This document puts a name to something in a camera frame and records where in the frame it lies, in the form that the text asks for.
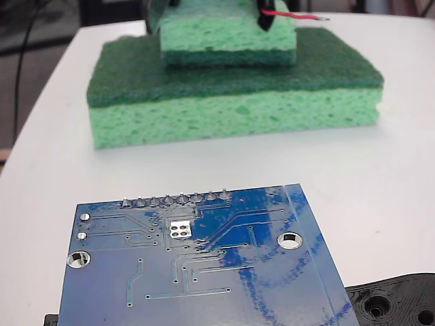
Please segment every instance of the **blue circuit board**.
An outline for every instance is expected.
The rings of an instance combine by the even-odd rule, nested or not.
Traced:
[[[358,325],[299,185],[80,204],[59,326]]]

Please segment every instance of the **screw hole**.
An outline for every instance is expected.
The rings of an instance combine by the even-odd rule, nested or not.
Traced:
[[[83,268],[90,262],[90,255],[85,251],[75,251],[67,258],[67,265],[71,268]]]
[[[374,318],[385,316],[391,308],[389,301],[381,296],[371,297],[366,301],[364,307],[367,313]]]
[[[284,249],[294,250],[302,246],[302,236],[297,233],[288,232],[283,233],[277,239],[278,245]]]
[[[419,313],[418,321],[422,325],[433,325],[435,321],[435,316],[429,310],[423,310]]]

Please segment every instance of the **stacked sponge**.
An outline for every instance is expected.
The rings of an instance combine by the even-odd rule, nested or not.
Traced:
[[[276,2],[287,11],[285,3]],[[266,33],[254,0],[183,0],[161,22],[163,60],[175,66],[293,65],[296,25],[276,17]]]
[[[160,48],[163,36],[107,43],[88,89],[95,147],[374,124],[381,74],[325,29],[297,33],[293,67],[168,68]],[[208,60],[230,58],[213,55]],[[187,57],[181,53],[179,64],[189,65]]]

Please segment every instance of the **white table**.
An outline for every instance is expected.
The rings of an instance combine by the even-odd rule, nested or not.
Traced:
[[[301,183],[345,286],[435,272],[435,21],[322,16],[300,24],[384,74],[377,126],[95,151],[85,94],[101,46],[144,25],[80,30],[0,177],[2,325],[58,312],[77,203],[138,195]]]

